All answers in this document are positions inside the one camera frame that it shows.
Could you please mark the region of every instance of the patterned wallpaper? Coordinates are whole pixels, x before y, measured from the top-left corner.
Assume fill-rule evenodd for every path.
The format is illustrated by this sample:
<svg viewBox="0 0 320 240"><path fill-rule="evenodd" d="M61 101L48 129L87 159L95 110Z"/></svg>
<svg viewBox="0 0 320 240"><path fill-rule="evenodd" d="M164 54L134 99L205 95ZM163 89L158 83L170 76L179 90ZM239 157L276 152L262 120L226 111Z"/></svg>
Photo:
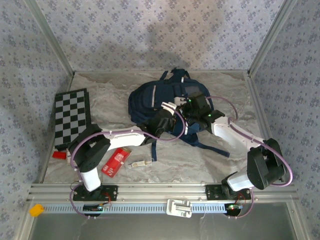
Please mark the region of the patterned wallpaper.
<svg viewBox="0 0 320 240"><path fill-rule="evenodd" d="M37 0L73 70L248 69L283 0Z"/></svg>
<svg viewBox="0 0 320 240"><path fill-rule="evenodd" d="M298 0L254 81L320 239L320 2Z"/></svg>
<svg viewBox="0 0 320 240"><path fill-rule="evenodd" d="M0 1L0 239L12 239L53 134L64 72L22 0Z"/></svg>

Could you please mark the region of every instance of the checkered board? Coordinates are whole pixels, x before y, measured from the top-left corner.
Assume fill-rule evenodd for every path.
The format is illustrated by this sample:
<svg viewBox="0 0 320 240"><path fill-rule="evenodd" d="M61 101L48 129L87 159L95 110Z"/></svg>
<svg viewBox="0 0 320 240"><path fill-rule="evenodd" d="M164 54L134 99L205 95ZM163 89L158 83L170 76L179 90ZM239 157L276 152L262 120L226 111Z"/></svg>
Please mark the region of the checkered board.
<svg viewBox="0 0 320 240"><path fill-rule="evenodd" d="M91 124L89 93L87 89L55 95L54 146L65 150Z"/></svg>

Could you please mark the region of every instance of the red block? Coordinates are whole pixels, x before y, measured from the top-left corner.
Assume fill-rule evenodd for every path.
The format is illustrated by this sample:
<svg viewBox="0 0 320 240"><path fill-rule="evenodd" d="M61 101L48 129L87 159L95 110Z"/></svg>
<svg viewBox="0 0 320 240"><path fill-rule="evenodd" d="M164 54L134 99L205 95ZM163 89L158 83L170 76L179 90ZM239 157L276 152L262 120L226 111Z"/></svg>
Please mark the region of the red block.
<svg viewBox="0 0 320 240"><path fill-rule="evenodd" d="M55 158L55 159L66 160L67 159L67 153L66 152L62 152L62 151L55 151L53 153L52 157Z"/></svg>
<svg viewBox="0 0 320 240"><path fill-rule="evenodd" d="M125 163L125 160L131 154L131 150L125 147L117 148L106 164L101 169L101 172L107 176L113 178L121 166Z"/></svg>

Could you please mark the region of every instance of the enclosure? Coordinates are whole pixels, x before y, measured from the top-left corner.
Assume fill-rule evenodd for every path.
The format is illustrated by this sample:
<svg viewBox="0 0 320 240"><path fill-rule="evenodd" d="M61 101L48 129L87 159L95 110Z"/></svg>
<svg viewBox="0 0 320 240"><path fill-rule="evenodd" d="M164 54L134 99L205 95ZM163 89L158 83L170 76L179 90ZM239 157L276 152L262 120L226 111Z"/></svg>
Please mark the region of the enclosure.
<svg viewBox="0 0 320 240"><path fill-rule="evenodd" d="M1 238L320 238L318 1L4 0L0 21ZM241 214L250 213L226 217L235 201L209 199L207 186L247 169L247 152L202 131L202 144L230 156L180 139L157 141L151 166L124 164L111 178L101 171L114 153L107 151L97 172L102 185L117 186L116 201L104 208L106 219L81 219L69 196L79 176L53 157L56 94L86 89L86 127L131 128L131 92L164 71L170 78L174 68L188 71L182 83L197 80L211 96L231 101L239 127L274 138L292 184L252 189L252 210L238 195ZM236 116L221 99L213 106ZM150 144L129 148L128 161L154 156ZM166 215L168 200L189 201L192 217ZM35 204L44 212L31 217Z"/></svg>

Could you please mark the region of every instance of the red snack package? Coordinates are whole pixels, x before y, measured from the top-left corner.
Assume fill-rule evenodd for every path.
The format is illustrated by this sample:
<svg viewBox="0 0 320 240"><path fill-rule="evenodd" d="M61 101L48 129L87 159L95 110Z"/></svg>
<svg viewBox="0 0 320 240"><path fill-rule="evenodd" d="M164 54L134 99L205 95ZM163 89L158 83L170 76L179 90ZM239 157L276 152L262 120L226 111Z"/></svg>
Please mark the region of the red snack package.
<svg viewBox="0 0 320 240"><path fill-rule="evenodd" d="M101 169L101 172L113 178L121 166L125 163L125 160L131 154L131 150L126 147L120 147L115 150L109 160Z"/></svg>

